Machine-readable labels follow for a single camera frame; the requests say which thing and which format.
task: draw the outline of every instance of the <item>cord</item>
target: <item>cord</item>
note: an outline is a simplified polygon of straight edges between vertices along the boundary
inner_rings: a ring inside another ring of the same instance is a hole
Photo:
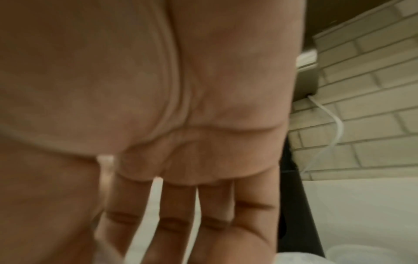
[[[312,160],[310,160],[310,162],[308,163],[308,165],[306,165],[306,167],[300,172],[301,175],[304,174],[304,173],[306,173],[319,160],[319,158],[323,154],[325,154],[327,151],[329,151],[333,147],[335,147],[335,145],[341,140],[341,137],[344,134],[344,123],[343,123],[343,121],[341,121],[341,119],[338,116],[336,116],[334,113],[332,113],[329,109],[327,109],[322,104],[318,103],[312,96],[308,95],[307,98],[313,104],[315,104],[317,107],[319,107],[320,109],[322,109],[325,113],[327,113],[330,117],[332,117],[332,119],[334,119],[335,123],[337,124],[337,133],[335,134],[334,139],[328,144],[328,146],[326,146],[323,150],[321,150],[320,152],[318,152],[312,158]]]

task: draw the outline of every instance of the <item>hand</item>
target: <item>hand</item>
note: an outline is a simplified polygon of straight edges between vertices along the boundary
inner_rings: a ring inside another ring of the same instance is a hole
[[[99,239],[126,252],[159,175],[144,263],[181,262],[196,189],[190,263],[269,263],[302,24],[287,0],[0,8],[0,262],[91,263],[105,153],[117,164]]]

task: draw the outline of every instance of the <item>finger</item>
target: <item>finger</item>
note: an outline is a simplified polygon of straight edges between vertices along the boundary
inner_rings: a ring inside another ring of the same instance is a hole
[[[279,168],[234,181],[235,216],[217,240],[209,264],[271,263],[279,221]]]
[[[220,234],[229,226],[234,215],[232,181],[200,185],[199,200],[202,213],[199,232],[189,264],[203,264]]]
[[[139,182],[116,173],[105,198],[96,237],[125,256],[147,206],[152,181]]]
[[[195,212],[196,187],[163,182],[160,221],[142,264],[181,264]]]

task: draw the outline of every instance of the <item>brick wall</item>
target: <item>brick wall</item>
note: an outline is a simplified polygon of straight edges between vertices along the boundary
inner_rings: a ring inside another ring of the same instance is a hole
[[[345,133],[304,180],[418,176],[418,0],[392,1],[315,41],[315,98]],[[289,130],[300,168],[335,135],[333,120],[307,99],[293,104]]]

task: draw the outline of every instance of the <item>black object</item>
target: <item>black object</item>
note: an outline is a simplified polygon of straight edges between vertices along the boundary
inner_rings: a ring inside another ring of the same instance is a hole
[[[325,257],[288,139],[280,161],[280,221],[277,252]]]

